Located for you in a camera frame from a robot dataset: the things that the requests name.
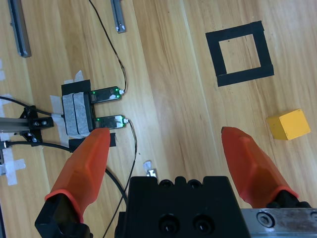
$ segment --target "black cable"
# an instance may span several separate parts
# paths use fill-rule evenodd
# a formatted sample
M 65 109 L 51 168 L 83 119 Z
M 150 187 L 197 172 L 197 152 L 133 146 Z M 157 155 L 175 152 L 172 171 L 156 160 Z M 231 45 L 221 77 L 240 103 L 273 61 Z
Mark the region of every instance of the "black cable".
M 138 153 L 138 140 L 137 140 L 137 136 L 136 136 L 136 134 L 135 134 L 135 130 L 134 130 L 134 126 L 133 126 L 132 122 L 131 122 L 131 121 L 129 121 L 129 122 L 130 122 L 131 131 L 132 131 L 133 138 L 134 138 L 134 160 L 133 160 L 133 164 L 132 164 L 131 171 L 130 171 L 130 174 L 129 174 L 129 178 L 128 178 L 127 185 L 125 186 L 125 189 L 124 189 L 124 193 L 127 191 L 127 188 L 128 188 L 128 185 L 129 185 L 131 176 L 132 176 L 132 172 L 133 172 L 133 169 L 134 169 L 134 166 L 135 166 L 135 161 L 136 161 L 136 159 L 137 159 L 137 153 Z M 103 238 L 106 237 L 106 234 L 107 234 L 107 232 L 108 232 L 108 230 L 109 230 L 109 228 L 110 228 L 112 222 L 114 221 L 114 218 L 115 218 L 115 216 L 116 216 L 116 214 L 117 214 L 117 212 L 118 212 L 118 210 L 119 210 L 119 207 L 120 207 L 120 204 L 121 204 L 122 200 L 123 200 L 123 197 L 121 197 L 121 199 L 120 199 L 120 201 L 119 201 L 119 204 L 118 204 L 118 206 L 117 206 L 117 208 L 116 208 L 116 210 L 115 210 L 115 212 L 114 212 L 114 215 L 113 215 L 113 217 L 112 217 L 112 219 L 111 219 L 111 221 L 110 221 L 110 223 L 109 223 L 109 225 L 108 225 L 108 227 L 107 227 L 107 229 L 106 229 L 106 231 L 105 231 L 105 233 L 104 233 Z
M 110 37 L 109 37 L 109 35 L 108 35 L 108 32 L 107 32 L 107 30 L 106 30 L 106 28 L 105 28 L 105 26 L 104 26 L 104 24 L 103 24 L 103 21 L 102 21 L 101 18 L 100 18 L 100 15 L 99 15 L 99 13 L 98 13 L 98 11 L 97 11 L 95 5 L 91 2 L 91 0 L 89 0 L 89 2 L 90 2 L 90 4 L 91 4 L 91 6 L 94 8 L 94 10 L 95 10 L 95 12 L 96 12 L 96 15 L 97 15 L 97 17 L 98 17 L 98 19 L 99 19 L 99 22 L 100 22 L 101 26 L 103 27 L 103 30 L 104 30 L 104 32 L 105 32 L 105 34 L 106 34 L 106 36 L 107 36 L 107 39 L 108 39 L 108 41 L 109 41 L 109 43 L 110 43 L 110 45 L 111 45 L 111 48 L 112 48 L 112 50 L 113 50 L 115 56 L 117 57 L 117 59 L 118 59 L 118 61 L 119 61 L 119 64 L 120 64 L 120 67 L 121 67 L 121 70 L 122 70 L 122 73 L 123 73 L 123 77 L 124 77 L 124 92 L 126 92 L 126 90 L 127 90 L 127 75 L 126 75 L 126 72 L 125 72 L 125 67 L 123 66 L 123 63 L 122 63 L 122 61 L 120 60 L 119 55 L 118 55 L 117 51 L 115 50 L 115 48 L 114 48 L 114 46 L 113 46 L 113 44 L 112 44 L 112 42 L 111 42 L 111 40 L 110 40 Z
M 42 146 L 48 146 L 48 147 L 53 147 L 53 148 L 57 148 L 57 149 L 62 149 L 62 150 L 66 150 L 70 153 L 73 153 L 74 151 L 65 147 L 65 146 L 62 146 L 62 145 L 56 145 L 56 144 L 52 144 L 52 143 L 39 143 L 39 142 L 30 142 L 30 141 L 8 141 L 6 142 L 6 145 L 7 147 L 10 147 L 12 145 L 34 145 L 34 146 L 37 146 L 37 145 L 42 145 Z
M 45 114 L 45 115 L 48 115 L 48 116 L 51 116 L 52 114 L 51 113 L 48 113 L 48 112 L 45 112 L 45 111 L 42 111 L 42 110 L 39 110 L 39 109 L 36 109 L 36 108 L 33 108 L 29 105 L 26 105 L 20 101 L 17 101 L 15 99 L 12 99 L 12 98 L 7 98 L 7 97 L 3 97 L 3 96 L 0 96 L 0 99 L 3 99 L 3 100 L 7 100 L 7 101 L 10 101 L 10 102 L 13 102 L 13 103 L 16 103 L 16 104 L 19 104 L 25 108 L 29 108 L 30 110 L 33 110 L 33 111 L 36 111 L 38 113 L 42 113 L 42 114 Z
M 124 202 L 125 204 L 127 204 L 127 195 L 126 193 L 124 192 L 121 184 L 119 183 L 119 181 L 116 179 L 116 177 L 109 171 L 109 169 L 106 169 L 106 174 L 112 179 L 112 181 L 115 183 L 115 185 L 118 187 L 120 193 L 122 194 L 123 196 L 123 199 L 124 199 Z
M 73 153 L 74 151 L 72 149 L 69 149 L 65 146 L 61 146 L 61 145 L 56 145 L 56 144 L 52 144 L 52 143 L 38 143 L 38 142 L 29 142 L 29 141 L 7 141 L 6 143 L 7 148 L 12 146 L 12 145 L 42 145 L 42 146 L 48 146 L 48 147 L 53 147 L 53 148 L 57 148 L 57 149 L 62 149 L 62 150 L 66 150 L 70 153 Z M 114 184 L 118 187 L 125 203 L 127 203 L 127 195 L 125 193 L 125 191 L 123 190 L 121 184 L 119 183 L 119 181 L 116 179 L 116 177 L 109 171 L 109 169 L 106 169 L 106 174 L 112 179 L 112 181 L 114 182 Z

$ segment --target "bolt head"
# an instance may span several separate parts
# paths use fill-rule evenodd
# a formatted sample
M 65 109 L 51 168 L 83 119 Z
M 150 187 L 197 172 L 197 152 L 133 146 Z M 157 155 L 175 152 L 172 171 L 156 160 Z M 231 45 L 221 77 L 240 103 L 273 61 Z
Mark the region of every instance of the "bolt head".
M 264 226 L 264 227 L 267 227 L 267 228 L 271 228 L 274 226 L 274 219 L 273 217 L 268 214 L 268 213 L 264 213 L 264 212 L 259 212 L 257 214 L 257 219 L 258 219 L 258 222 Z

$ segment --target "black bracket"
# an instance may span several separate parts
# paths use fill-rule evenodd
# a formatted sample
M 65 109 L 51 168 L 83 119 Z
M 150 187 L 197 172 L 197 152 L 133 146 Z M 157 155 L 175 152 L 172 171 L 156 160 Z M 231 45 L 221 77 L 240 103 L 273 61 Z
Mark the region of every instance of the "black bracket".
M 39 118 L 38 113 L 33 109 L 35 109 L 35 106 L 24 108 L 20 118 L 27 119 L 29 131 L 20 132 L 20 135 L 29 142 L 42 143 L 41 130 L 53 127 L 54 122 L 52 117 Z
M 254 37 L 261 67 L 227 74 L 219 42 L 247 35 L 253 35 Z M 218 80 L 218 87 L 274 75 L 261 21 L 209 32 L 206 33 L 206 38 Z

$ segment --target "screw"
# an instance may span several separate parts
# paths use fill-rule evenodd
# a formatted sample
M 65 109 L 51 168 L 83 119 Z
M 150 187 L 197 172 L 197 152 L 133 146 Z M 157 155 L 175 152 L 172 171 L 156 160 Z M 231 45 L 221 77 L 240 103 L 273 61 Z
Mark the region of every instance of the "screw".
M 274 219 L 270 214 L 259 212 L 257 214 L 257 219 L 258 222 L 264 227 L 271 228 L 274 226 Z
M 317 212 L 312 212 L 311 217 L 313 218 L 315 222 L 317 222 Z

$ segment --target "metal bar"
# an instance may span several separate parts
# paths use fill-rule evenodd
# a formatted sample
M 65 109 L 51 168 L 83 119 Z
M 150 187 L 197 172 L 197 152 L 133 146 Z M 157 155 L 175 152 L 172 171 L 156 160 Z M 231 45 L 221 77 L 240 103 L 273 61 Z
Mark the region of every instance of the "metal bar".
M 117 32 L 126 32 L 120 0 L 111 0 L 111 7 Z
M 0 118 L 0 132 L 14 133 L 29 130 L 27 119 Z
M 317 209 L 241 209 L 251 237 L 317 237 Z
M 21 0 L 8 0 L 11 15 L 11 26 L 14 31 L 16 47 L 20 56 L 31 56 L 29 38 L 26 30 Z

